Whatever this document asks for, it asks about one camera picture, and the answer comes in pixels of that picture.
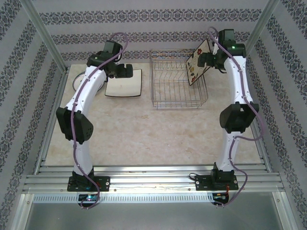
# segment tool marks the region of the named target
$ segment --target dish rack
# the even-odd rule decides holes
[[[157,109],[198,108],[208,99],[205,78],[189,85],[186,61],[191,49],[159,49],[150,52],[150,87]]]

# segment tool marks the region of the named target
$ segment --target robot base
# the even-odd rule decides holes
[[[214,163],[211,175],[195,175],[194,177],[196,191],[221,191],[238,190],[239,186],[236,180],[235,172],[223,172],[218,170]]]
[[[94,176],[94,170],[88,176],[95,181],[101,192],[108,192],[110,189],[109,176]],[[85,176],[81,176],[72,172],[72,176],[68,180],[68,192],[97,192],[96,186],[90,182]]]

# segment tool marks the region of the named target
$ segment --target black mounting plate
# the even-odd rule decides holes
[[[95,176],[94,181],[99,186],[99,190],[101,192],[108,192],[110,189],[110,177],[109,176]],[[78,185],[74,182],[74,178],[71,176],[68,180],[67,185],[68,192],[97,192],[97,188],[95,186],[91,186],[90,189],[85,189],[84,187],[78,187]]]
[[[196,191],[221,191],[226,190],[227,186],[229,186],[229,190],[239,189],[235,175],[229,183],[213,183],[211,175],[195,175],[194,178]]]

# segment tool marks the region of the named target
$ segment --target patterned wallpaper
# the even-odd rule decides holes
[[[279,171],[299,229],[307,229],[306,5],[281,1],[248,60],[266,121],[265,148]]]
[[[104,41],[119,31],[129,36],[130,44],[123,58],[130,62],[148,61],[151,49],[197,48],[208,37],[209,25],[218,29],[234,28],[237,41],[246,42],[266,2],[158,0],[151,4],[151,1],[135,0],[129,5],[107,0],[102,7],[94,0],[77,0],[73,4],[64,0],[59,3],[61,7],[46,1],[34,1],[34,4],[70,65],[84,63],[89,54],[101,50]],[[121,36],[116,40],[125,42]]]
[[[0,1],[0,230],[32,174],[61,72],[19,1]]]

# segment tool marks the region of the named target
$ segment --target black cable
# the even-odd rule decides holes
[[[191,177],[191,174],[193,174],[193,175],[195,175],[195,176],[199,176],[199,175],[196,174],[196,173],[193,173],[193,172],[189,174],[189,178],[190,178],[191,180],[193,180],[193,181],[196,181],[195,176],[194,176],[194,178],[193,178],[193,177]]]
[[[217,68],[221,73],[226,73],[226,72],[223,72],[223,71],[221,71],[221,69],[220,68]]]

